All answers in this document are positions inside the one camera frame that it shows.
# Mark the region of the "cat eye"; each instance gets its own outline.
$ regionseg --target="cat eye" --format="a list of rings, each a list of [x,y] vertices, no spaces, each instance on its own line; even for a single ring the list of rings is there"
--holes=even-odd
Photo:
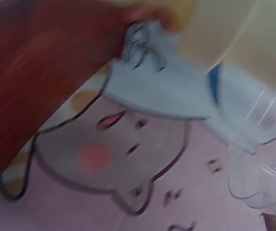
[[[139,147],[139,144],[137,143],[136,145],[134,145],[133,147],[131,147],[127,152],[126,155],[129,155],[131,153],[133,153],[134,150],[136,150]]]
[[[147,125],[147,120],[146,119],[140,119],[136,124],[135,127],[137,129],[143,128],[145,125]]]

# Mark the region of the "light blue fabric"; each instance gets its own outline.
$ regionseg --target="light blue fabric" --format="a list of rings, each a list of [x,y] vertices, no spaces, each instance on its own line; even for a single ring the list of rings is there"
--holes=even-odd
[[[149,31],[149,43],[164,57],[166,68],[157,71],[154,58],[148,54],[141,66],[133,69],[142,51],[128,63],[113,60],[104,95],[131,109],[160,116],[195,119],[216,114],[206,70],[175,55],[180,35],[168,34],[159,23],[151,24]]]

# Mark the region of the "pink fabric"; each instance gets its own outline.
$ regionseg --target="pink fabric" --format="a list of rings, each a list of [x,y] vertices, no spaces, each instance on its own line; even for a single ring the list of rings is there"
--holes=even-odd
[[[206,162],[218,159],[212,174]],[[16,203],[0,195],[0,231],[167,231],[172,224],[195,231],[264,231],[259,211],[233,198],[227,187],[228,149],[198,122],[189,147],[154,182],[150,203],[140,216],[128,216],[110,196],[74,191],[55,182],[33,163],[24,198]],[[179,189],[179,198],[174,195]]]

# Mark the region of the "patterned fabric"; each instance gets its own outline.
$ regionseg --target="patterned fabric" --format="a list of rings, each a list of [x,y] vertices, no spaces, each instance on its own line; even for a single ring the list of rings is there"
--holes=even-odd
[[[81,86],[76,93],[74,93],[72,97],[70,97],[50,119],[48,119],[41,129],[61,123],[79,113],[99,94],[105,80],[106,72],[107,65],[103,66],[91,79]],[[0,190],[6,198],[18,200],[24,195],[30,158],[29,141],[0,177]]]

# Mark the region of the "blue stripe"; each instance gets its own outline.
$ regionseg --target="blue stripe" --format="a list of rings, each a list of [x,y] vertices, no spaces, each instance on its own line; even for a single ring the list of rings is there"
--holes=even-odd
[[[209,81],[210,81],[210,91],[211,95],[216,103],[217,106],[220,104],[219,99],[219,84],[220,84],[220,68],[221,63],[216,65],[209,73]]]

